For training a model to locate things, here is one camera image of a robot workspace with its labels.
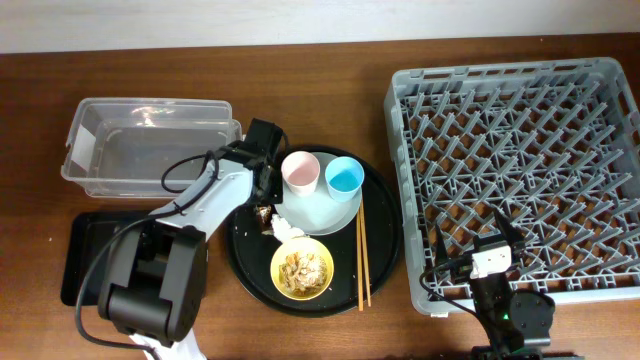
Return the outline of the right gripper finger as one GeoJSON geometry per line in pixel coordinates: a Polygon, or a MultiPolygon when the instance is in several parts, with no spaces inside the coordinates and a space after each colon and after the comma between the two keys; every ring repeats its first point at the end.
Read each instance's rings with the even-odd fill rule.
{"type": "Polygon", "coordinates": [[[509,245],[522,245],[523,235],[511,225],[510,220],[498,209],[493,210],[496,225],[509,245]]]}
{"type": "Polygon", "coordinates": [[[436,232],[436,254],[435,254],[435,264],[442,265],[449,261],[449,256],[447,252],[447,247],[445,245],[444,236],[441,231],[441,228],[438,225],[435,225],[436,232]]]}

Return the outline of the pink cup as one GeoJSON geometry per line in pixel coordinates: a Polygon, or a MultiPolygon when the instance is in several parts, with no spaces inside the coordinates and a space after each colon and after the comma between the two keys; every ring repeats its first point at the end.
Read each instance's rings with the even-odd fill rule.
{"type": "Polygon", "coordinates": [[[311,195],[320,176],[319,160],[306,151],[296,151],[287,155],[281,165],[282,178],[289,190],[300,197],[311,195]]]}

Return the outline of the white napkin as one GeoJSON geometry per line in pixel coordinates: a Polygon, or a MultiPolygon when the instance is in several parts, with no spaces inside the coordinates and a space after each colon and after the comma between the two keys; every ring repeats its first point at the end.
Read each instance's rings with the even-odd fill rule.
{"type": "Polygon", "coordinates": [[[273,236],[281,243],[306,236],[302,229],[290,225],[286,219],[278,214],[271,217],[271,228],[273,236]]]}

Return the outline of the yellow bowl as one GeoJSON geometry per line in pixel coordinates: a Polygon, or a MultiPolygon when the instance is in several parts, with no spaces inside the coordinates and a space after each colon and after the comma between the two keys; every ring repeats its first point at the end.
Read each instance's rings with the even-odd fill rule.
{"type": "Polygon", "coordinates": [[[333,257],[328,248],[320,241],[311,237],[299,237],[282,243],[275,251],[270,264],[271,279],[276,289],[285,297],[295,301],[308,301],[318,297],[323,292],[325,292],[332,282],[334,271],[335,269],[333,257]],[[285,257],[287,255],[295,252],[314,253],[322,257],[326,262],[328,279],[318,293],[312,294],[310,296],[295,296],[293,294],[290,294],[281,282],[279,276],[279,266],[285,262],[285,257]]]}

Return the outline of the food scraps with rice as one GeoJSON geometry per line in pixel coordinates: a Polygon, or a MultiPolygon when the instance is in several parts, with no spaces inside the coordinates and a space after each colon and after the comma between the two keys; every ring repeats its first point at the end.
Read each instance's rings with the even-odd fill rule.
{"type": "Polygon", "coordinates": [[[279,266],[279,276],[285,289],[295,296],[318,293],[328,279],[326,262],[314,253],[295,252],[285,257],[279,266]]]}

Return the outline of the brown snack wrapper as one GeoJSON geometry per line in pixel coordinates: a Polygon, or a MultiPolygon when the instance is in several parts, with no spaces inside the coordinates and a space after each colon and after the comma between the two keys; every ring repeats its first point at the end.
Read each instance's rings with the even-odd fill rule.
{"type": "Polygon", "coordinates": [[[260,231],[264,235],[272,235],[273,228],[271,225],[271,219],[273,214],[273,208],[271,205],[257,206],[255,208],[256,218],[260,231]]]}

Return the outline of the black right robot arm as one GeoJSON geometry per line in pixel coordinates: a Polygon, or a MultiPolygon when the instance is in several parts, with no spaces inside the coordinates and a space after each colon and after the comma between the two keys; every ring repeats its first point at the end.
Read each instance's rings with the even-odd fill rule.
{"type": "Polygon", "coordinates": [[[555,302],[542,292],[511,287],[508,273],[515,269],[526,241],[499,210],[493,214],[498,231],[475,236],[473,248],[456,258],[448,256],[443,233],[436,227],[433,271],[447,272],[471,289],[470,313],[489,340],[487,346],[472,348],[472,359],[541,359],[541,349],[551,342],[555,302]]]}

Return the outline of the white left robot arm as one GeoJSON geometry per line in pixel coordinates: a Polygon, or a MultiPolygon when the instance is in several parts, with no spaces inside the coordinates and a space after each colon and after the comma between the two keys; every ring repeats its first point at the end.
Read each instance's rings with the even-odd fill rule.
{"type": "Polygon", "coordinates": [[[117,231],[105,257],[97,307],[150,359],[201,359],[193,332],[206,289],[207,241],[243,205],[281,195],[276,167],[284,131],[252,120],[246,137],[209,150],[188,188],[167,205],[117,231]]]}

